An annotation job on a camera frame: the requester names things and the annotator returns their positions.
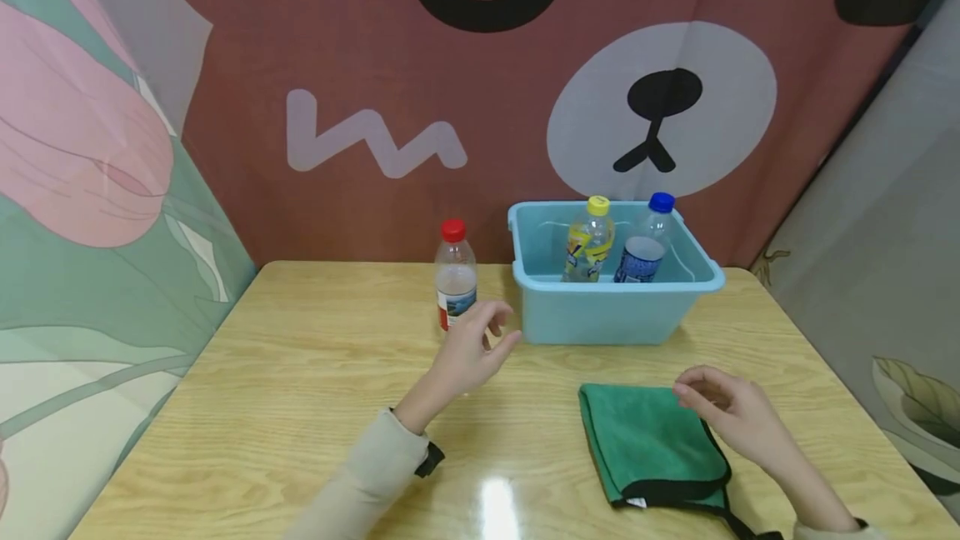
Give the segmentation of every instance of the plastic basket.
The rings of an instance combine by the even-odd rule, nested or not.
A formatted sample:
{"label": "plastic basket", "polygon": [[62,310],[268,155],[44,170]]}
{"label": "plastic basket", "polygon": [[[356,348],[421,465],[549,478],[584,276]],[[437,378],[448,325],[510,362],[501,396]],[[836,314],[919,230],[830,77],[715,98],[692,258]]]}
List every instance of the plastic basket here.
{"label": "plastic basket", "polygon": [[522,202],[510,207],[513,279],[523,293],[523,332],[537,344],[661,344],[701,294],[727,281],[723,270],[673,212],[672,249],[654,281],[613,283],[625,236],[646,202],[611,202],[613,249],[596,283],[561,282],[570,222],[584,201]]}

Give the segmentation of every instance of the sleeve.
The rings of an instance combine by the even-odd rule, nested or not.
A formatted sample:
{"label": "sleeve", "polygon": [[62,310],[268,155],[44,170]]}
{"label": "sleeve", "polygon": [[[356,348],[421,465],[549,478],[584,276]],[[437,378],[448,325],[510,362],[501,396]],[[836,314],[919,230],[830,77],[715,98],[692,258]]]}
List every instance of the sleeve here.
{"label": "sleeve", "polygon": [[793,540],[885,540],[886,536],[869,523],[858,519],[860,529],[857,532],[817,532],[797,522],[793,527]]}
{"label": "sleeve", "polygon": [[428,459],[429,444],[383,410],[284,540],[363,540]]}

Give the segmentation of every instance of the green towel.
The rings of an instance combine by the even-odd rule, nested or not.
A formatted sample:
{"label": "green towel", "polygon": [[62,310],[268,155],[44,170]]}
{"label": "green towel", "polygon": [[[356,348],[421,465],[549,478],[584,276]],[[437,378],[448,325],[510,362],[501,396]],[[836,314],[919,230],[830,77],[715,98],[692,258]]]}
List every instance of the green towel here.
{"label": "green towel", "polygon": [[668,507],[724,518],[739,540],[758,536],[727,498],[733,474],[709,427],[670,388],[580,387],[580,413],[602,489],[614,507]]}

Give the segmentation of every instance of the bear nose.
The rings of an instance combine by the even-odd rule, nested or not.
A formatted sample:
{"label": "bear nose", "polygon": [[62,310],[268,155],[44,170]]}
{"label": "bear nose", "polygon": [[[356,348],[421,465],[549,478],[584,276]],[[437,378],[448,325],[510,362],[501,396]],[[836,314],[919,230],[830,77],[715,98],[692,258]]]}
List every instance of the bear nose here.
{"label": "bear nose", "polygon": [[633,82],[627,92],[631,111],[649,122],[687,111],[700,100],[703,82],[697,74],[675,68],[653,72]]}

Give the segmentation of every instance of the water bottle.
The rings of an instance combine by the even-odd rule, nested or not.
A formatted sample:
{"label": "water bottle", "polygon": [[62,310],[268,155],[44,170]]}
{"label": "water bottle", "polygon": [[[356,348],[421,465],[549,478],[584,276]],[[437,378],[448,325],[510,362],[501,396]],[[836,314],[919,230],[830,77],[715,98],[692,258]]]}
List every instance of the water bottle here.
{"label": "water bottle", "polygon": [[448,219],[440,228],[443,242],[437,250],[437,305],[440,327],[448,330],[478,300],[478,260],[467,243],[467,226]]}
{"label": "water bottle", "polygon": [[607,217],[610,201],[590,197],[587,209],[570,224],[567,236],[567,262],[563,264],[564,282],[596,282],[610,254],[615,226]]}
{"label": "water bottle", "polygon": [[615,283],[653,281],[659,263],[670,250],[674,202],[676,199],[665,192],[656,192],[650,197],[623,246],[620,267],[613,275]]}

